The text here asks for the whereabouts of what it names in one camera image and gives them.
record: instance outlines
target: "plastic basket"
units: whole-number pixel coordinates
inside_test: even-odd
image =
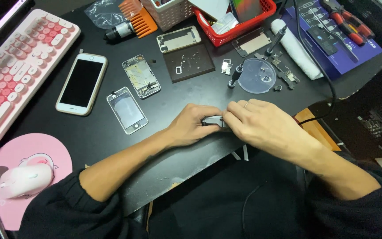
[[[192,7],[193,12],[197,15],[198,23],[203,28],[206,35],[210,38],[215,46],[220,46],[230,40],[244,34],[245,32],[257,27],[263,20],[272,16],[276,11],[276,4],[272,0],[260,0],[263,13],[248,21],[236,25],[233,29],[224,34],[216,34],[210,24],[207,22],[203,14],[196,7]]]
[[[141,3],[151,14],[162,31],[167,31],[174,25],[194,15],[191,9],[192,6],[187,0],[172,0],[161,6],[156,6],[156,1],[157,0],[141,0]]]

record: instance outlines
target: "pink mouse pad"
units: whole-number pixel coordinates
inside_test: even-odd
[[[9,169],[46,163],[53,168],[53,181],[59,182],[72,172],[72,159],[66,147],[56,138],[43,133],[19,136],[0,149],[0,166]],[[24,195],[13,199],[0,197],[0,218],[7,230],[19,230],[26,207],[36,196]]]

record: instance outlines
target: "black sleeve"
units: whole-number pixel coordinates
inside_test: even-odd
[[[382,168],[374,163],[349,161],[376,178],[381,188],[357,200],[342,201],[332,197],[325,184],[314,178],[306,197],[314,223],[319,223],[312,232],[316,237],[382,238]]]
[[[75,171],[42,191],[27,207],[19,238],[126,238],[119,194],[106,202],[91,198]]]

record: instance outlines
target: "pink keyboard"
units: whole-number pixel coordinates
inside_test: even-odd
[[[0,46],[0,140],[80,32],[36,9]]]

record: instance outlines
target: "white basket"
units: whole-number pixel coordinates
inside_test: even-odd
[[[167,31],[174,25],[194,15],[192,5],[187,0],[172,0],[161,6],[156,6],[155,0],[141,0],[142,5],[151,14],[162,31]]]

